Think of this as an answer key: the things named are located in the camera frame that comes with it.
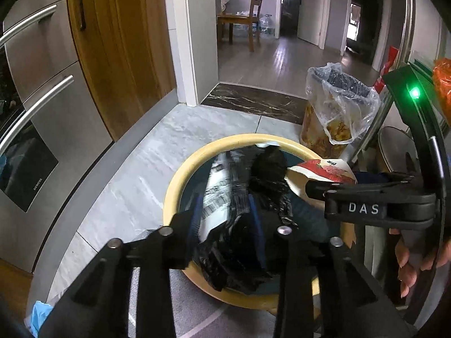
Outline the black plastic bag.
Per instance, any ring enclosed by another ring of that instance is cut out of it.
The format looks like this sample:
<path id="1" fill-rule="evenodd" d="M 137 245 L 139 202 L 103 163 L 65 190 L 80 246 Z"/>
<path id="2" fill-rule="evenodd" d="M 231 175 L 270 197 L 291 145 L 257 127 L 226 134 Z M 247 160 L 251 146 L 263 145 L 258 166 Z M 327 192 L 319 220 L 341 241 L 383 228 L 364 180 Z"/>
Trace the black plastic bag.
<path id="1" fill-rule="evenodd" d="M 298 228 L 293 219 L 288 164 L 279 146 L 246 146 L 217 155 L 209 164 L 203 216 L 194 261 L 217 292 L 228 288 L 246 295 L 280 273 L 278 227 Z M 265 238 L 266 266 L 256 255 L 248 195 L 258 208 Z"/>

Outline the red white snack wrapper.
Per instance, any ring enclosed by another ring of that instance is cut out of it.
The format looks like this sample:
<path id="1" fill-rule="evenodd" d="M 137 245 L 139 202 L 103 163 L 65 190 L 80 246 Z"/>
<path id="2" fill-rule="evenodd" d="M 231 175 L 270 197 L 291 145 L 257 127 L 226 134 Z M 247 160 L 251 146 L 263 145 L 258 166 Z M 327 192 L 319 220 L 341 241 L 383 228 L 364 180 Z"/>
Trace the red white snack wrapper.
<path id="1" fill-rule="evenodd" d="M 309 180 L 356 184 L 357 180 L 351 168 L 342 159 L 310 159 L 289 167 L 285 181 L 290 190 L 307 204 L 324 210 L 324 201 L 314 200 L 306 194 L 306 183 Z"/>

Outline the blue plastic bag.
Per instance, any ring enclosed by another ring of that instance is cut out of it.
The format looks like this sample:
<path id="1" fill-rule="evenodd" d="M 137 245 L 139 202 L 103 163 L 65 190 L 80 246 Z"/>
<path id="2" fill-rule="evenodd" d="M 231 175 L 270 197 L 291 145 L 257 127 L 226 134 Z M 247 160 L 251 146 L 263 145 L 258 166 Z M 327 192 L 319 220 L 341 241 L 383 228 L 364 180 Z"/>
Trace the blue plastic bag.
<path id="1" fill-rule="evenodd" d="M 33 337 L 38 337 L 39 330 L 53 310 L 53 306 L 42 301 L 36 301 L 30 314 L 30 332 Z"/>

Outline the teal bin with yellow rim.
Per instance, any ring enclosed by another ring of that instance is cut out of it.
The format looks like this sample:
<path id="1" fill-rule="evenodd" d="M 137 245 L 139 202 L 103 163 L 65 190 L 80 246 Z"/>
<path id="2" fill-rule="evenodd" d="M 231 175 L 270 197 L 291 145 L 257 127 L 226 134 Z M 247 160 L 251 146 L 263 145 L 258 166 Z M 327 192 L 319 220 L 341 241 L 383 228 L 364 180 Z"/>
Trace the teal bin with yellow rim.
<path id="1" fill-rule="evenodd" d="M 281 251 L 278 227 L 303 229 L 296 206 L 321 217 L 324 203 L 309 198 L 306 183 L 354 185 L 357 180 L 341 159 L 323 159 L 305 146 L 267 134 L 221 138 L 191 155 L 167 189 L 163 220 L 181 208 L 191 177 L 202 166 L 207 176 L 190 196 L 198 217 L 193 256 L 185 275 L 214 298 L 241 308 L 271 310 L 278 295 L 259 288 L 278 286 Z"/>

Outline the round metal stool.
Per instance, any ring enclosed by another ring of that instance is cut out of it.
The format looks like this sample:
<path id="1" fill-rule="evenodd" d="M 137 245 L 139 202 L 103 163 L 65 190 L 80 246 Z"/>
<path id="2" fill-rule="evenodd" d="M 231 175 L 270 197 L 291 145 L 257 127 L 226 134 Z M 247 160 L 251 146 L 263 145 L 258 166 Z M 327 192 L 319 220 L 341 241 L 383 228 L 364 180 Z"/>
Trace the round metal stool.
<path id="1" fill-rule="evenodd" d="M 381 172 L 420 172 L 414 141 L 395 127 L 386 126 L 379 130 L 376 161 Z"/>

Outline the grey plaid floor mat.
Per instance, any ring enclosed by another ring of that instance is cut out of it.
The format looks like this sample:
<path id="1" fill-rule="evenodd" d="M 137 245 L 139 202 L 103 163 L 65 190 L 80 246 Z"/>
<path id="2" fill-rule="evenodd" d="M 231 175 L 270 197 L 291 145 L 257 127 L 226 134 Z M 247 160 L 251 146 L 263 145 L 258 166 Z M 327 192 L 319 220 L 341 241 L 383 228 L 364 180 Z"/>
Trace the grey plaid floor mat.
<path id="1" fill-rule="evenodd" d="M 171 270 L 177 337 L 272 337 L 275 316 L 222 303 L 202 292 L 182 271 Z"/>

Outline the bin with clear plastic liner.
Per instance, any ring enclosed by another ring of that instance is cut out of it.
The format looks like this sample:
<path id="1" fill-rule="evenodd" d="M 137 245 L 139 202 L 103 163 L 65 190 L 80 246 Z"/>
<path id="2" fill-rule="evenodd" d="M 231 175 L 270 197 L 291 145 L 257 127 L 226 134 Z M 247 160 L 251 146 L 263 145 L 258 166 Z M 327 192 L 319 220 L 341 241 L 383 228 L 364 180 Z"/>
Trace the bin with clear plastic liner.
<path id="1" fill-rule="evenodd" d="M 323 159 L 339 158 L 372 124 L 381 104 L 377 91 L 342 71 L 340 63 L 311 67 L 300 143 Z"/>

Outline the orange red plastic bag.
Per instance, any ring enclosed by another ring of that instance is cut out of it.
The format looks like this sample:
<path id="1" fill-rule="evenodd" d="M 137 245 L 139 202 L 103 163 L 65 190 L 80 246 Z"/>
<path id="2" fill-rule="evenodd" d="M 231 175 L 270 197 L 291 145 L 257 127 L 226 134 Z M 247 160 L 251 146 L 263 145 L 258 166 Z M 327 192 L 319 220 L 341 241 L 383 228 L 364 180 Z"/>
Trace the orange red plastic bag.
<path id="1" fill-rule="evenodd" d="M 434 61 L 433 82 L 437 100 L 448 124 L 451 121 L 451 59 Z"/>

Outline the stainless steel built-in oven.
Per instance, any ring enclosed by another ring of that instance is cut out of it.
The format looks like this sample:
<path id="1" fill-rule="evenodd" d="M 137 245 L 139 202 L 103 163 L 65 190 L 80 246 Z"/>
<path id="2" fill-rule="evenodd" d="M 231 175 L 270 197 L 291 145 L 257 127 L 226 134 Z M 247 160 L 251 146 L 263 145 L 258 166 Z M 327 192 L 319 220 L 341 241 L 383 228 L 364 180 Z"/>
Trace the stainless steel built-in oven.
<path id="1" fill-rule="evenodd" d="M 33 272 L 67 200 L 112 144 L 89 92 L 67 0 L 18 0 L 1 48 L 17 93 L 1 131 L 1 258 Z"/>

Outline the large water bottle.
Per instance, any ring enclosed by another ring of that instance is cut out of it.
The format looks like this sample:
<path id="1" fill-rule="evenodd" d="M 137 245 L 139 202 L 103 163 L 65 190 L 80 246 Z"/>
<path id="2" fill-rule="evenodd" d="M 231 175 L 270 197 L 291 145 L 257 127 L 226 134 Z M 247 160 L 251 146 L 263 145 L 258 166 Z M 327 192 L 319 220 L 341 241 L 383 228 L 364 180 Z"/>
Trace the large water bottle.
<path id="1" fill-rule="evenodd" d="M 265 14 L 259 20 L 260 33 L 265 36 L 273 37 L 275 35 L 275 23 L 271 14 Z"/>

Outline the right wooden cabinet door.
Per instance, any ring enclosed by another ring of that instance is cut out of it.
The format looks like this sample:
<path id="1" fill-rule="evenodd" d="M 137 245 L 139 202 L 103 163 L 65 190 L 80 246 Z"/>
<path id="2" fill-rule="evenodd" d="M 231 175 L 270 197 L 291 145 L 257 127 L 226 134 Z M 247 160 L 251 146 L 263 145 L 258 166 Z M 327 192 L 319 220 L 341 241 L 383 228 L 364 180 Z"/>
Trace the right wooden cabinet door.
<path id="1" fill-rule="evenodd" d="M 83 75 L 118 141 L 176 87 L 165 0 L 67 0 Z"/>

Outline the wooden dining chair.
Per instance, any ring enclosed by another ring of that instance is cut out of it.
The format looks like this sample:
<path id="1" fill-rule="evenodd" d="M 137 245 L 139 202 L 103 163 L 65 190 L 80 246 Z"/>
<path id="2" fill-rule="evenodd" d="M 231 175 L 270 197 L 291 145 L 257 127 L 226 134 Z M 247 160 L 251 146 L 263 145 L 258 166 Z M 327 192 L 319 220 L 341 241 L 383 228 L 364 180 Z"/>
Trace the wooden dining chair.
<path id="1" fill-rule="evenodd" d="M 248 24 L 248 46 L 251 52 L 255 51 L 254 31 L 256 28 L 256 41 L 260 45 L 260 13 L 263 0 L 251 0 L 249 7 L 249 24 Z"/>

